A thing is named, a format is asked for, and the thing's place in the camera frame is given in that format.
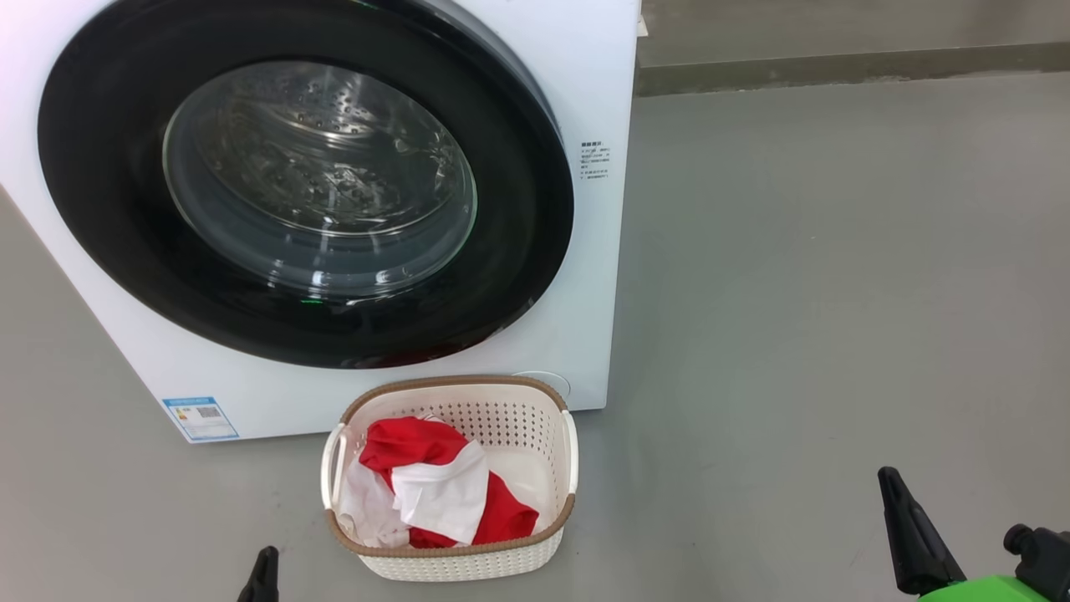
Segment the blue and white sticker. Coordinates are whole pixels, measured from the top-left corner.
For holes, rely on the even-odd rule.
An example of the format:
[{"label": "blue and white sticker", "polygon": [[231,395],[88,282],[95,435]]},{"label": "blue and white sticker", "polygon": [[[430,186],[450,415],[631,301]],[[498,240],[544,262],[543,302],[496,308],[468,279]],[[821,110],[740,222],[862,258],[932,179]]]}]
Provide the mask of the blue and white sticker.
[{"label": "blue and white sticker", "polygon": [[219,404],[215,403],[215,398],[164,400],[164,405],[186,432],[190,442],[221,442],[238,438],[238,431],[234,431],[227,415],[223,414]]}]

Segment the white cloth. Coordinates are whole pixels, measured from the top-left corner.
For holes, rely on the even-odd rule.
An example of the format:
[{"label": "white cloth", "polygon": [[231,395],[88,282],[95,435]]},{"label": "white cloth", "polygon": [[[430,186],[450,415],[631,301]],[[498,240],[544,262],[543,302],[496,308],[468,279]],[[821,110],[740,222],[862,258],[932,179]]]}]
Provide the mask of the white cloth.
[{"label": "white cloth", "polygon": [[409,543],[409,525],[394,508],[394,494],[383,478],[353,459],[338,492],[338,525],[356,543],[368,547],[401,547]]},{"label": "white cloth", "polygon": [[394,509],[403,523],[471,544],[487,506],[489,478],[487,454],[471,442],[449,464],[394,468]]}]

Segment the washing machine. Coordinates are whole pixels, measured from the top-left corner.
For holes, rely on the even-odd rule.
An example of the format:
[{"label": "washing machine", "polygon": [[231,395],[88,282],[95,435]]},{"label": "washing machine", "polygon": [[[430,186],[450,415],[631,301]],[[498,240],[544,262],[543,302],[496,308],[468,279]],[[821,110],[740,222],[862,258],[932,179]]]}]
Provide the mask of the washing machine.
[{"label": "washing machine", "polygon": [[327,431],[442,375],[600,408],[637,15],[22,3],[0,185],[190,443]]}]

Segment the red cloth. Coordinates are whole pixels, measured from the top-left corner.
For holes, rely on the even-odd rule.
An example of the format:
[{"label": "red cloth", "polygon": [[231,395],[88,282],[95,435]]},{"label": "red cloth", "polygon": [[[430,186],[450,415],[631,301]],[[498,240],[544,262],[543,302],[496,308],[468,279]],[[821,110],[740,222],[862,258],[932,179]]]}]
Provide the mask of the red cloth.
[{"label": "red cloth", "polygon": [[[387,418],[368,428],[367,444],[361,451],[360,462],[382,476],[393,491],[393,468],[416,463],[435,466],[449,464],[468,444],[463,435],[444,422],[421,420],[411,416]],[[487,506],[472,545],[525,538],[535,529],[536,520],[538,512],[517,501],[505,481],[490,473],[487,481]],[[413,547],[453,547],[457,542],[445,536],[412,527],[409,529],[409,543]]]}]

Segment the red and white garment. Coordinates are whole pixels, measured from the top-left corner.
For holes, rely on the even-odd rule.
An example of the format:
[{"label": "red and white garment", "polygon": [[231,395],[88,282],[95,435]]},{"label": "red and white garment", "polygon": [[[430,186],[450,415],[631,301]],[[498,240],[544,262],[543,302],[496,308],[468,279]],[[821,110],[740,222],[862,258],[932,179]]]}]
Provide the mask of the red and white garment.
[{"label": "red and white garment", "polygon": [[369,546],[493,543],[530,536],[538,519],[487,468],[478,442],[435,418],[372,423],[346,480],[339,514]]}]

